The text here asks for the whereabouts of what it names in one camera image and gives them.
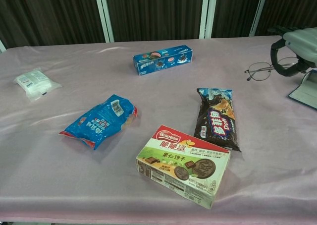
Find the blue snack bag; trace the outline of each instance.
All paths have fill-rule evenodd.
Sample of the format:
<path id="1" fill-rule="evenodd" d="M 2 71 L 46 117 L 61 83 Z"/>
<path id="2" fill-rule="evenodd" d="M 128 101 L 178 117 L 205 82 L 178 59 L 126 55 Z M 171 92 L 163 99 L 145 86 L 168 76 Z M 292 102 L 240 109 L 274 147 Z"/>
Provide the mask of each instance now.
<path id="1" fill-rule="evenodd" d="M 112 95 L 80 116 L 59 134 L 80 139 L 94 150 L 107 138 L 119 132 L 137 115 L 130 101 Z"/>

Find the oreo box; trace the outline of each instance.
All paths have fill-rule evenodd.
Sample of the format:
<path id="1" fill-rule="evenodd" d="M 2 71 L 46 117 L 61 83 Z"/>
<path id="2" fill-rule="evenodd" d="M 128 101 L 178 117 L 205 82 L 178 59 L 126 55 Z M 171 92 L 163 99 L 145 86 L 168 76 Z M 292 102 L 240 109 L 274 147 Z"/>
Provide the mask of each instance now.
<path id="1" fill-rule="evenodd" d="M 139 173 L 207 209 L 230 151 L 162 125 L 136 158 Z"/>
<path id="2" fill-rule="evenodd" d="M 193 50 L 186 45 L 167 48 L 133 57 L 134 67 L 139 75 L 167 69 L 192 61 Z"/>

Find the chocolate image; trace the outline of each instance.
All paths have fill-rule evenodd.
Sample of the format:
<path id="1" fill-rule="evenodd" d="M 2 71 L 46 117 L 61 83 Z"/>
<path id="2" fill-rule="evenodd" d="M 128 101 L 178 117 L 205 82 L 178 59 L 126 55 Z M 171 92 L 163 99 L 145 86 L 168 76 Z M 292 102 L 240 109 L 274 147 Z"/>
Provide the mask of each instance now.
<path id="1" fill-rule="evenodd" d="M 181 180 L 188 180 L 188 178 L 189 178 L 188 171 L 183 167 L 176 167 L 174 169 L 174 173 L 177 176 L 177 178 L 179 178 Z"/>
<path id="2" fill-rule="evenodd" d="M 187 169 L 193 168 L 196 166 L 196 164 L 193 161 L 189 161 L 185 163 L 185 166 Z"/>
<path id="3" fill-rule="evenodd" d="M 149 158 L 145 159 L 145 161 L 147 163 L 153 164 L 153 163 L 157 162 L 157 159 L 155 159 L 154 157 L 149 157 Z"/>
<path id="4" fill-rule="evenodd" d="M 206 179 L 210 177 L 216 170 L 216 165 L 212 160 L 201 159 L 196 162 L 196 166 L 192 168 L 194 174 L 199 179 Z"/>

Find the book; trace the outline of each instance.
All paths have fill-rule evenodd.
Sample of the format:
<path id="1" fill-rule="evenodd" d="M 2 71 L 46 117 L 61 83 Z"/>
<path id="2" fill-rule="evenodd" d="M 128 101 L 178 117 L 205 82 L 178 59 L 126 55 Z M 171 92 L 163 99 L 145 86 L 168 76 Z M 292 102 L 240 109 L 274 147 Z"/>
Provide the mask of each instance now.
<path id="1" fill-rule="evenodd" d="M 317 70 L 308 72 L 288 97 L 317 110 Z"/>

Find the dark curtain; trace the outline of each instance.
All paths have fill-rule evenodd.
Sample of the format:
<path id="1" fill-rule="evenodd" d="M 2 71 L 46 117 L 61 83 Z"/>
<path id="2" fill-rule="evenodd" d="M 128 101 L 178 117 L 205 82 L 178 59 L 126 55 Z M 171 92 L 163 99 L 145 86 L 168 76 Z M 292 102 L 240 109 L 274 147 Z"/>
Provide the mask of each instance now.
<path id="1" fill-rule="evenodd" d="M 104 42 L 96 0 L 0 0 L 6 48 Z"/>
<path id="2" fill-rule="evenodd" d="M 317 27 L 317 0 L 266 0 L 256 36 L 272 35 L 274 25 Z"/>
<path id="3" fill-rule="evenodd" d="M 259 0 L 217 0 L 212 38 L 247 37 Z"/>
<path id="4" fill-rule="evenodd" d="M 203 0 L 107 0 L 116 42 L 199 37 Z"/>

